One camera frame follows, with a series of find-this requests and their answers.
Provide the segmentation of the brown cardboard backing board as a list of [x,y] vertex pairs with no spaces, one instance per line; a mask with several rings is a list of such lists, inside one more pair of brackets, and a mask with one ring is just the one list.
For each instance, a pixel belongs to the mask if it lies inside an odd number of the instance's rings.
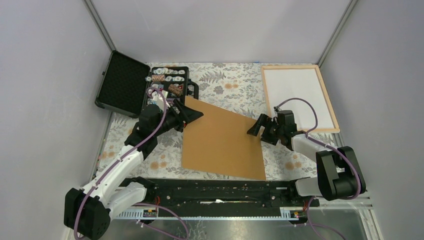
[[266,180],[260,137],[247,133],[255,119],[191,97],[185,99],[185,105],[203,116],[183,130],[183,168]]

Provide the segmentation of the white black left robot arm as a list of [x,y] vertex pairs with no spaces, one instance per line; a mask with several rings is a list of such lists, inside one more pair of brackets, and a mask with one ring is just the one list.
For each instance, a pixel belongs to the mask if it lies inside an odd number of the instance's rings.
[[111,221],[130,206],[152,204],[155,192],[142,183],[131,182],[122,190],[117,188],[155,149],[158,136],[172,129],[182,132],[203,115],[178,99],[171,105],[163,102],[162,106],[149,104],[143,108],[115,160],[89,183],[66,193],[64,225],[73,230],[74,238],[98,240]]

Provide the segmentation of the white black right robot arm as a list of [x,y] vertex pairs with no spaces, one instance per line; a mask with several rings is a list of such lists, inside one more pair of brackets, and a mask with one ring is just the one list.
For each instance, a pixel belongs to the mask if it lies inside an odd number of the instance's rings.
[[349,146],[334,147],[298,130],[291,110],[281,110],[276,117],[261,114],[248,135],[260,135],[261,141],[300,153],[316,164],[316,176],[294,181],[294,188],[287,191],[287,201],[301,205],[309,196],[323,197],[327,201],[349,200],[366,191],[354,150]]

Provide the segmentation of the floral patterned table mat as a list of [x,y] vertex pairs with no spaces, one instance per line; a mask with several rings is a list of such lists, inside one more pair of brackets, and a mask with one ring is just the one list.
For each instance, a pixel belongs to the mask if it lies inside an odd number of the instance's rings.
[[[267,110],[260,63],[189,63],[189,76],[199,86],[199,99],[217,107],[256,119]],[[136,119],[113,113],[93,174],[99,175],[118,155]],[[154,151],[129,176],[143,178],[225,180],[226,175],[183,168],[183,135],[175,130],[158,138]],[[289,181],[317,174],[306,156],[262,144],[265,176],[269,181]]]

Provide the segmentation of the black poker chip case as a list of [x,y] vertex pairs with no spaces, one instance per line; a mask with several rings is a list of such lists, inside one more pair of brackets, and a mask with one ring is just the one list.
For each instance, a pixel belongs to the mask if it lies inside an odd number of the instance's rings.
[[199,86],[190,79],[187,66],[150,67],[114,50],[102,75],[95,105],[133,119],[153,102],[146,94],[149,87],[167,91],[170,102],[184,103],[186,96],[199,98]]

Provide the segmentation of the aluminium rail front structure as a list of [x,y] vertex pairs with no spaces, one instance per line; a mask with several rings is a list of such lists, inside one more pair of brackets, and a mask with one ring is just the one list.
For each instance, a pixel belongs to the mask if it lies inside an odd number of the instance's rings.
[[324,203],[309,208],[272,207],[255,202],[184,202],[175,206],[129,208],[112,219],[100,219],[92,233],[82,226],[78,236],[90,240],[228,239],[230,230],[245,240],[380,240],[373,211],[359,202]]

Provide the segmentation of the right corner aluminium post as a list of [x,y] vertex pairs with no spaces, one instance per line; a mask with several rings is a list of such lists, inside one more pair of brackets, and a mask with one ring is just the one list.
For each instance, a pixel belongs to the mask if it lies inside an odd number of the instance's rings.
[[341,18],[339,19],[333,33],[331,34],[322,54],[320,55],[320,57],[319,57],[319,59],[316,63],[319,68],[324,64],[326,58],[328,57],[328,55],[330,54],[330,52],[333,48],[333,45],[336,43],[339,35],[341,34],[342,30],[344,29],[344,26],[346,25],[347,21],[349,20],[351,14],[354,12],[354,10],[355,10],[355,8],[356,8],[356,6],[359,2],[360,2],[359,0],[350,0],[348,2],[347,7],[345,8]]

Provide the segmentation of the corner aluminium post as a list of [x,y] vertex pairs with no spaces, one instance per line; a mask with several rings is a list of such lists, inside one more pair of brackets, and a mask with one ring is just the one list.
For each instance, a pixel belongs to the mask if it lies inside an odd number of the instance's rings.
[[115,51],[117,48],[105,26],[105,24],[102,21],[102,18],[100,14],[98,13],[94,2],[92,0],[83,0],[83,3],[85,4],[88,13],[90,14],[94,24],[96,25],[97,29],[100,32],[100,35],[102,36],[104,42],[106,43],[107,47],[111,51]]
[[344,26],[346,25],[347,21],[349,20],[351,14],[354,12],[354,10],[355,10],[355,8],[356,8],[356,6],[359,2],[360,2],[359,0],[350,0],[348,2],[347,7],[345,8],[341,18],[339,19],[333,33],[331,34],[322,54],[320,55],[320,57],[319,57],[319,59],[316,63],[319,68],[324,64],[326,58],[328,57],[328,55],[330,54],[330,52],[333,48],[333,45],[336,43],[339,35],[341,34],[342,30],[344,29]]

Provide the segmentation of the left corner aluminium post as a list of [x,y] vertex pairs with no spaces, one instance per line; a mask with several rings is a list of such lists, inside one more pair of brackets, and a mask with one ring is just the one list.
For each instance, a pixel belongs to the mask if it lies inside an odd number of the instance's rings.
[[102,36],[104,42],[106,43],[107,47],[111,51],[115,51],[117,48],[105,26],[105,24],[102,21],[102,18],[100,14],[98,13],[94,2],[92,0],[83,0],[83,3],[85,4],[88,13],[90,14],[94,24],[96,25],[97,29],[100,32],[100,35]]

